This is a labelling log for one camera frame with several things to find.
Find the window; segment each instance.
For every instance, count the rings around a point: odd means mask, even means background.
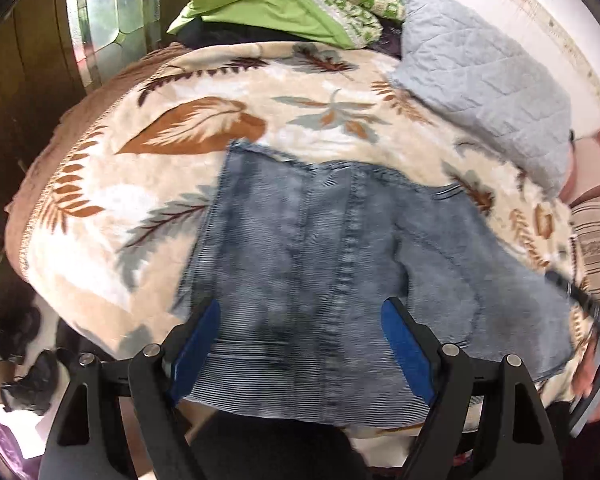
[[[87,92],[158,47],[160,0],[66,0],[66,5]]]

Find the jeans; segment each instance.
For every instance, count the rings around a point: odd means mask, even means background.
[[[189,399],[239,415],[423,422],[382,334],[389,296],[472,357],[515,352],[535,380],[572,353],[566,298],[500,247],[460,186],[245,141],[229,147],[173,313],[209,296],[221,328]]]

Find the silver screw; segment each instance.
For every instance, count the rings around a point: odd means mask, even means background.
[[[507,363],[509,363],[511,366],[518,368],[522,364],[522,359],[520,359],[515,354],[509,354],[507,356]]]
[[[449,357],[456,357],[460,353],[460,349],[451,343],[442,346],[442,351]]]
[[[142,349],[145,357],[156,357],[162,348],[157,343],[150,343]]]
[[[86,354],[82,354],[80,356],[80,358],[78,359],[78,362],[80,363],[80,366],[89,366],[95,360],[96,360],[96,356],[90,352],[87,352]]]

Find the floral blanket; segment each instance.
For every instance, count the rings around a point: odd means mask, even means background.
[[[168,61],[66,154],[22,239],[26,278],[117,358],[162,341],[178,323],[169,310],[224,148],[246,137],[307,162],[383,164],[430,186],[455,180],[520,261],[581,280],[567,206],[544,202],[523,171],[393,89],[385,76],[397,63],[288,42],[213,46]],[[580,345],[579,310],[571,332]]]

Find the blue gripper pad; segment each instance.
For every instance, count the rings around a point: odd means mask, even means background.
[[[220,330],[220,303],[213,300],[173,364],[169,396],[174,404],[190,395]]]
[[[389,342],[395,361],[400,365],[411,391],[431,406],[435,392],[429,360],[389,300],[382,304],[380,321],[384,337]]]

